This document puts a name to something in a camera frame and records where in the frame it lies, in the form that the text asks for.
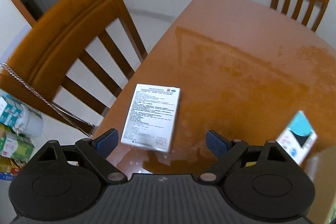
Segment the qr code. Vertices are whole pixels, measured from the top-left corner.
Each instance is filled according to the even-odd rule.
[[[156,137],[155,143],[157,145],[166,145],[167,139],[162,137]]]

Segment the floor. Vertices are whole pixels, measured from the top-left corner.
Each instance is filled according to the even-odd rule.
[[[131,16],[148,52],[152,50],[154,45],[171,25],[171,22],[169,21],[139,15],[138,13],[131,14]],[[120,51],[123,53],[127,61],[130,63],[131,67],[136,70],[140,65],[140,61],[137,58],[120,22],[118,20],[114,21],[106,30]],[[120,87],[123,88],[126,85],[126,77],[123,75],[114,60],[110,57],[110,54],[98,39],[93,40],[92,43],[88,45],[87,51],[117,82],[117,84],[120,85]],[[115,97],[80,61],[77,61],[71,67],[68,72],[68,77],[78,83],[97,99],[105,103],[105,105],[111,106],[115,101]],[[64,89],[60,90],[54,101],[89,123],[99,125],[102,121],[102,117],[100,115],[88,108]],[[45,115],[43,115],[43,122],[43,134],[40,137],[33,139],[33,143],[36,147],[35,152],[47,140],[56,139],[60,142],[61,145],[68,145],[74,144],[81,138],[85,138],[85,135],[78,130]],[[0,181],[0,224],[10,223],[10,221],[12,221],[16,216],[8,199],[7,191],[9,184],[10,182]]]

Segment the blue gripper pad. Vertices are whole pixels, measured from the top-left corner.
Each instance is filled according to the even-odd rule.
[[[98,138],[92,140],[91,146],[106,159],[117,147],[118,142],[118,130],[111,128]]]
[[[214,130],[209,130],[205,137],[207,147],[216,157],[222,157],[229,149],[232,148],[232,143]]]

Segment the wooden table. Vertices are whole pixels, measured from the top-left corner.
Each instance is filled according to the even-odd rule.
[[[199,174],[215,157],[213,129],[251,145],[275,139],[303,110],[336,144],[336,50],[310,29],[249,0],[193,0],[156,44],[96,132],[123,131],[137,83],[181,88],[169,154],[119,144],[108,160],[132,173]]]

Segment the white floor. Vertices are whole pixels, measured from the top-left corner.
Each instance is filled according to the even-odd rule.
[[[171,25],[171,22],[154,19],[148,16],[138,14],[132,14],[131,16],[148,52],[152,50],[154,45]],[[114,21],[106,30],[130,63],[131,67],[136,70],[139,67],[140,62],[120,22],[118,20]],[[126,85],[126,77],[98,39],[93,40],[87,47],[87,51],[120,85],[120,87],[123,88]],[[105,105],[111,106],[113,104],[115,97],[80,61],[77,61],[72,66],[68,72],[68,77],[105,103]],[[98,125],[102,120],[100,115],[88,108],[64,89],[60,90],[54,101],[83,120],[95,125]],[[67,145],[74,144],[77,140],[85,137],[85,135],[78,130],[45,115],[43,116],[43,122],[43,135],[33,140],[36,147],[35,151],[37,151],[47,140],[56,139],[61,145]],[[0,224],[10,223],[16,216],[8,199],[7,192],[9,184],[10,183],[7,181],[0,180]]]

